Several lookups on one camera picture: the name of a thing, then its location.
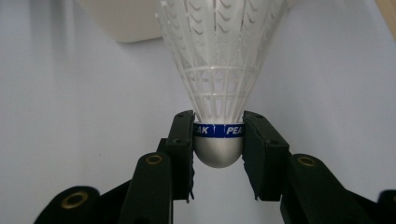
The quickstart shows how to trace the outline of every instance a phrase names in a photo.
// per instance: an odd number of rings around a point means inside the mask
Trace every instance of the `white background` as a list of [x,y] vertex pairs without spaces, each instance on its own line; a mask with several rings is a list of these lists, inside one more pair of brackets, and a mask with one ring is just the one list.
[[[292,153],[320,158],[371,200],[396,189],[396,46],[373,0],[300,0],[247,110]],[[59,192],[132,177],[190,109],[161,39],[119,44],[73,1],[0,1],[0,223],[33,223]],[[243,162],[194,161],[195,201],[175,223],[283,223],[254,201]]]

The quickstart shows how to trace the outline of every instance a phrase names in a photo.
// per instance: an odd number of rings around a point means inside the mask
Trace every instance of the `white object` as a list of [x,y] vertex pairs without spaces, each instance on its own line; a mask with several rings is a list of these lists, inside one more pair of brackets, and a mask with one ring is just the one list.
[[119,42],[161,37],[156,0],[77,0],[102,30]]
[[199,120],[194,150],[203,163],[226,167],[241,155],[243,128],[227,135],[233,126],[223,126],[221,135],[208,127],[240,122],[288,6],[287,0],[158,0],[163,39]]

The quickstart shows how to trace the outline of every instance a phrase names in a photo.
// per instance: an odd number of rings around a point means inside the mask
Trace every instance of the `blue band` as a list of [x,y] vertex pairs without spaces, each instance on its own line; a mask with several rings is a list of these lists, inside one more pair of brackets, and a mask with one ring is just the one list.
[[244,124],[194,123],[194,136],[207,138],[235,138],[244,136]]

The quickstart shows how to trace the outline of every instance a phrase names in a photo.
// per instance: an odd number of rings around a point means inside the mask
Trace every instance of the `screw hole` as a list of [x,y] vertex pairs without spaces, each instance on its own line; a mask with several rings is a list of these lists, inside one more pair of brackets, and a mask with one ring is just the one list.
[[304,166],[312,167],[312,166],[316,166],[317,165],[317,163],[313,159],[311,159],[309,157],[299,157],[297,160],[298,160],[298,162],[300,164],[302,164]]
[[77,191],[65,197],[61,202],[61,207],[64,209],[72,209],[79,207],[88,200],[88,193],[84,190]]
[[146,158],[146,163],[149,165],[156,165],[163,161],[163,157],[159,155],[152,155]]

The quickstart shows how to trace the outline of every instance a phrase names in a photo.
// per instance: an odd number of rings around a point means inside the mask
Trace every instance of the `white shuttlecock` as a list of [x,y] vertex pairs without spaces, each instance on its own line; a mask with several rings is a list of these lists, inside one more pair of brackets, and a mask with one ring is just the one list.
[[163,39],[198,118],[194,150],[211,167],[243,149],[243,108],[288,0],[158,0]]

